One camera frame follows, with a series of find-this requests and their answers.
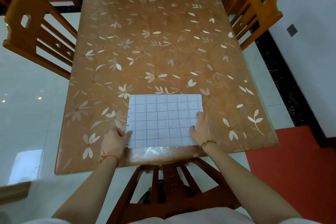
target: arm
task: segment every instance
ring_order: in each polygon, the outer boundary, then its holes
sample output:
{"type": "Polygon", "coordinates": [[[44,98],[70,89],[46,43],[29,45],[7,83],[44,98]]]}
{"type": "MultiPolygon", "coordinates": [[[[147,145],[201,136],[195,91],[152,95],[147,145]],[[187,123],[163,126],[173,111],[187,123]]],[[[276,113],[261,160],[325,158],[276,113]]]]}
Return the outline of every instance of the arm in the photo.
{"type": "MultiPolygon", "coordinates": [[[[197,130],[190,128],[191,137],[201,145],[211,140],[208,116],[197,113],[197,130]]],[[[255,223],[280,223],[300,214],[278,193],[254,176],[250,171],[222,151],[217,144],[208,143],[202,149],[213,160],[232,192],[255,223]]]]}
{"type": "MultiPolygon", "coordinates": [[[[120,158],[131,134],[132,131],[125,134],[119,129],[113,128],[104,135],[102,150],[107,155],[115,155],[120,158]]],[[[61,205],[52,218],[62,219],[71,224],[96,223],[116,167],[116,158],[105,158],[98,168],[61,205]]]]}

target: chair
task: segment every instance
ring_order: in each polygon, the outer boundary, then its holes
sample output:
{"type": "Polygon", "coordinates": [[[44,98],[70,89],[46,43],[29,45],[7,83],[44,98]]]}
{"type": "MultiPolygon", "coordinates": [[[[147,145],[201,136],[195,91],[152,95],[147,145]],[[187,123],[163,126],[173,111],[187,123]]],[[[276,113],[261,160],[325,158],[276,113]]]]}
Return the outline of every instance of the chair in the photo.
{"type": "Polygon", "coordinates": [[[221,173],[202,159],[193,158],[187,161],[163,166],[139,166],[135,170],[124,189],[124,192],[115,205],[107,223],[123,224],[151,217],[166,219],[177,214],[194,212],[213,207],[229,207],[231,209],[237,209],[240,206],[241,205],[238,199],[225,182],[221,173]],[[218,184],[218,186],[202,193],[185,166],[188,162],[193,162],[198,165],[218,184]],[[177,167],[181,167],[189,184],[189,191],[185,189],[177,171],[177,167]],[[130,201],[135,188],[137,187],[140,176],[146,170],[153,170],[153,183],[149,203],[131,204],[130,201]],[[158,202],[159,170],[163,171],[166,203],[158,202]]]}
{"type": "Polygon", "coordinates": [[[5,16],[8,36],[3,41],[3,46],[64,78],[70,79],[70,72],[36,53],[36,48],[39,47],[65,64],[72,66],[76,46],[44,19],[47,13],[50,13],[74,38],[77,38],[77,31],[47,0],[12,0],[5,16]],[[22,25],[24,16],[28,18],[25,26],[22,25]]]}
{"type": "Polygon", "coordinates": [[[227,15],[230,15],[233,10],[237,10],[239,4],[243,4],[243,6],[238,9],[239,12],[231,21],[238,40],[256,23],[259,23],[259,28],[241,44],[241,49],[244,50],[283,15],[277,8],[277,0],[243,0],[243,2],[242,0],[233,0],[227,15]]]}

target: forearm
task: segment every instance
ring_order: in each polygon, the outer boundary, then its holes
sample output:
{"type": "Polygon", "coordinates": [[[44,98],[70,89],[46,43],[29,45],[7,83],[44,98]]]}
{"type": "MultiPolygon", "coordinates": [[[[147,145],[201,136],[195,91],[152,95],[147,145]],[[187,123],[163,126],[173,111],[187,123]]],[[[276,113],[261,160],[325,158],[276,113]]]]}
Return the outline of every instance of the forearm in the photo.
{"type": "Polygon", "coordinates": [[[105,158],[52,217],[71,224],[96,223],[116,166],[115,158],[105,158]]]}
{"type": "Polygon", "coordinates": [[[256,223],[280,223],[300,214],[278,193],[223,152],[216,144],[203,147],[244,209],[256,223]]]}

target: red carpet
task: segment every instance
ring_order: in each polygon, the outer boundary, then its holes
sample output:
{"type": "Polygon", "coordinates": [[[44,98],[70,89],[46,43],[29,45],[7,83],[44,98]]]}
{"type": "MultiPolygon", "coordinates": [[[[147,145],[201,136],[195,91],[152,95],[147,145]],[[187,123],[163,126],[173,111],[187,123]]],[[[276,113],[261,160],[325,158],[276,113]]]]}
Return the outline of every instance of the red carpet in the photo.
{"type": "Polygon", "coordinates": [[[251,172],[304,218],[336,223],[336,154],[321,149],[308,126],[276,130],[280,146],[247,151],[251,172]]]}

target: floral pattern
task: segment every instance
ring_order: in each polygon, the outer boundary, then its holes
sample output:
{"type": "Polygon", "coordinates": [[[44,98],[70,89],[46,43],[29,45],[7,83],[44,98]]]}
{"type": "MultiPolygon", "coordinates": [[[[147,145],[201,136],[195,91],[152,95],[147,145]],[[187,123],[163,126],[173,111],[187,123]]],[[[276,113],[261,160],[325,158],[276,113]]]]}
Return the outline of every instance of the floral pattern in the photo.
{"type": "MultiPolygon", "coordinates": [[[[84,0],[70,86],[57,174],[97,167],[96,134],[126,130],[131,94],[201,94],[227,152],[278,145],[221,0],[84,0]]],[[[130,149],[121,166],[202,154],[130,149]]]]}

